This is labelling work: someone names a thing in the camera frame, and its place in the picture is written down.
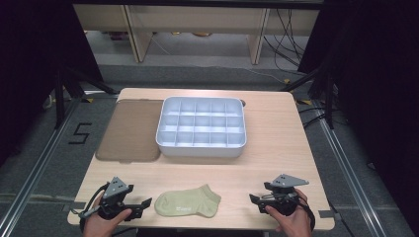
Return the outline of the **beige wooden desk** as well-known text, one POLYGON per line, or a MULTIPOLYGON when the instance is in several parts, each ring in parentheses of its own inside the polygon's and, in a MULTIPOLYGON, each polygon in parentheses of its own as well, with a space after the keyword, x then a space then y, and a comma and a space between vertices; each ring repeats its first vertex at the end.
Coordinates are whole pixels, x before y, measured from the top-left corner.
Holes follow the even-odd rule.
POLYGON ((76 4, 74 10, 84 30, 128 33, 137 62, 144 60, 154 33, 179 32, 245 35, 250 60, 257 64, 263 36, 287 32, 308 37, 318 16, 316 10, 273 8, 76 4), (288 29, 285 20, 291 21, 288 29))

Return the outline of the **black curtain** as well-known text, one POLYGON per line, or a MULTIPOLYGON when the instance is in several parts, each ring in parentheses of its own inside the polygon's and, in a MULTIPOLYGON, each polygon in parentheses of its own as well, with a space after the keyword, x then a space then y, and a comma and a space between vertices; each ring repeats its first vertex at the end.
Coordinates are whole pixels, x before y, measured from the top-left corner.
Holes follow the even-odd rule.
POLYGON ((419 236, 419 0, 321 0, 300 71, 330 67, 343 112, 419 236))
POLYGON ((23 140, 57 75, 100 81, 71 0, 0 0, 0 166, 23 140))

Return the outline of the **white divided organizer box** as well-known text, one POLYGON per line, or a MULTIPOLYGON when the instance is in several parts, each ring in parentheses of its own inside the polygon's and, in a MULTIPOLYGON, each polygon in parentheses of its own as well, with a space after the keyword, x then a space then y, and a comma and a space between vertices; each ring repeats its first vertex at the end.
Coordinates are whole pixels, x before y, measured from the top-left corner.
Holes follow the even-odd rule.
POLYGON ((247 143, 244 104, 225 97, 166 98, 155 140, 165 156, 238 157, 247 143))

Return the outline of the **grey tape strip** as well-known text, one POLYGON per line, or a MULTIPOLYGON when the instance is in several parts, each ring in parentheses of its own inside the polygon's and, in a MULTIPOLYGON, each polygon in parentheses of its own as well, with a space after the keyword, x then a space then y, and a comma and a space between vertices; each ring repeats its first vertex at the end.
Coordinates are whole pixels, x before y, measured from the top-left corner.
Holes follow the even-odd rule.
POLYGON ((86 203, 85 202, 80 202, 80 201, 74 201, 72 203, 66 203, 63 207, 62 207, 62 211, 64 212, 68 212, 71 209, 84 209, 85 208, 86 203))
POLYGON ((320 218, 334 218, 334 220, 341 220, 341 215, 339 212, 333 210, 319 210, 318 211, 320 218))

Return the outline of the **person's right hand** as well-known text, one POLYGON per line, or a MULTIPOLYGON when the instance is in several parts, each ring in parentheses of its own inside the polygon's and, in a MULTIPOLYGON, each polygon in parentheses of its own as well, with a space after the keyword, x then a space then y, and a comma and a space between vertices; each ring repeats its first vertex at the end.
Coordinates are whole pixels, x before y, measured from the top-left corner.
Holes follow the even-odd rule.
POLYGON ((312 230, 310 227, 311 219, 302 206, 298 206, 294 213, 289 216, 280 214, 271 206, 266 206, 265 210, 273 217, 278 226, 276 232, 283 232, 287 237, 311 237, 312 230))

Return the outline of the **light green ankle sock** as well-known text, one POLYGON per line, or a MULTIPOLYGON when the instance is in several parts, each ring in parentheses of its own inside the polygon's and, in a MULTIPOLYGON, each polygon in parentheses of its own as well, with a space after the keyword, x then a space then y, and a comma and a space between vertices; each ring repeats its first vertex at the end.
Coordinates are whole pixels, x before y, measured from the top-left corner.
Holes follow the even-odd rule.
POLYGON ((199 215, 212 218, 220 201, 220 195, 213 192, 209 185, 203 185, 195 189, 165 192, 158 197, 154 209, 166 217, 199 215))

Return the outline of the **black metal stand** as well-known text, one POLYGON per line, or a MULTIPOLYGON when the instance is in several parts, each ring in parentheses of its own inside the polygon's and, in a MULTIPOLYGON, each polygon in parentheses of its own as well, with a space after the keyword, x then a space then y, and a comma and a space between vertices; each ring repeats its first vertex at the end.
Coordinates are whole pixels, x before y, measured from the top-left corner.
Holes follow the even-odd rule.
POLYGON ((307 94, 310 99, 317 100, 321 96, 325 99, 325 115, 326 123, 330 129, 334 128, 332 119, 332 105, 333 105, 333 76, 332 73, 325 69, 323 66, 319 66, 310 73, 302 76, 295 82, 288 84, 285 88, 281 89, 281 92, 290 92, 304 83, 311 81, 307 94))
POLYGON ((86 93, 82 89, 80 82, 87 82, 88 84, 100 89, 101 91, 116 95, 119 91, 109 87, 103 82, 102 75, 99 78, 90 77, 86 73, 78 71, 68 66, 60 66, 55 73, 55 107, 56 107, 56 122, 55 127, 59 128, 65 119, 64 107, 64 91, 67 91, 70 98, 81 99, 86 93))

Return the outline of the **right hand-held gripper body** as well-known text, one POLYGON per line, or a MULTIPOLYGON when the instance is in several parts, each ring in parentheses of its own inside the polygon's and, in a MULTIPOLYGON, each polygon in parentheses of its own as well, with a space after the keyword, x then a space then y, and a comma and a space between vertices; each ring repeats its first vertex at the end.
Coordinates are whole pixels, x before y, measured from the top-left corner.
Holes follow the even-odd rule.
POLYGON ((270 191, 269 195, 262 196, 268 206, 273 207, 280 214, 289 216, 294 213, 299 204, 297 186, 308 185, 309 181, 294 176, 281 174, 272 182, 265 182, 264 187, 270 191))

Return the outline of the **silver metal floor rail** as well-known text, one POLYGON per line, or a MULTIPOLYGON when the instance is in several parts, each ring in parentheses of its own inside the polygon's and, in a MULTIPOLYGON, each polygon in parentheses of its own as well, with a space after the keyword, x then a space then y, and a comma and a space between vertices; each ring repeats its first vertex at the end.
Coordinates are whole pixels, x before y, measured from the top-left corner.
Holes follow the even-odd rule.
POLYGON ((42 152, 37 157, 31 172, 25 179, 25 182, 20 187, 19 191, 14 195, 10 206, 0 219, 0 237, 9 237, 13 232, 17 222, 19 221, 30 197, 42 177, 46 166, 48 165, 53 152, 55 151, 63 132, 69 123, 71 116, 80 104, 80 99, 72 99, 67 109, 64 111, 64 118, 55 125, 53 131, 48 137, 48 141, 42 149, 42 152))
POLYGON ((363 189, 361 182, 350 164, 350 161, 334 131, 332 114, 332 107, 330 105, 325 105, 324 114, 320 119, 322 130, 329 142, 329 145, 331 146, 337 163, 342 170, 351 194, 367 224, 371 235, 373 237, 387 237, 377 212, 363 189))

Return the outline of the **brown translucent box lid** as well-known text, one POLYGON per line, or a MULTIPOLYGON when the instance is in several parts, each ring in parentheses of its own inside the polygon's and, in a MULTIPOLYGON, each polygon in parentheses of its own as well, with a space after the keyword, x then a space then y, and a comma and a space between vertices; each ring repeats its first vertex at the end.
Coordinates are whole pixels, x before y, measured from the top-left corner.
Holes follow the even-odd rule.
POLYGON ((120 163, 157 160, 160 150, 155 134, 162 104, 162 100, 119 100, 95 153, 96 158, 120 163))

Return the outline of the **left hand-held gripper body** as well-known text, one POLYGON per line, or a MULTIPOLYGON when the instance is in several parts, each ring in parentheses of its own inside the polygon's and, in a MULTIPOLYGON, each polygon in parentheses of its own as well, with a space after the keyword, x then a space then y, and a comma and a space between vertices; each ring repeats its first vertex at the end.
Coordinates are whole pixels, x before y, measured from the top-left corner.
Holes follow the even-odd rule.
POLYGON ((132 190, 133 185, 127 185, 119 177, 113 177, 101 197, 99 215, 107 220, 119 215, 126 209, 124 199, 132 190))

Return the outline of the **person's left hand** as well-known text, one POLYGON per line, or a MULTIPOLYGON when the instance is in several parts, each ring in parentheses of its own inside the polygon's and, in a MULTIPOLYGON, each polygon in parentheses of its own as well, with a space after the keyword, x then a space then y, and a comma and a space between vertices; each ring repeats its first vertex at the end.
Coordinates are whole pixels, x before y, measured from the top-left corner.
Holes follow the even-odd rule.
POLYGON ((104 219, 97 213, 92 214, 85 222, 83 237, 112 237, 118 225, 131 215, 131 210, 125 209, 112 219, 104 219))

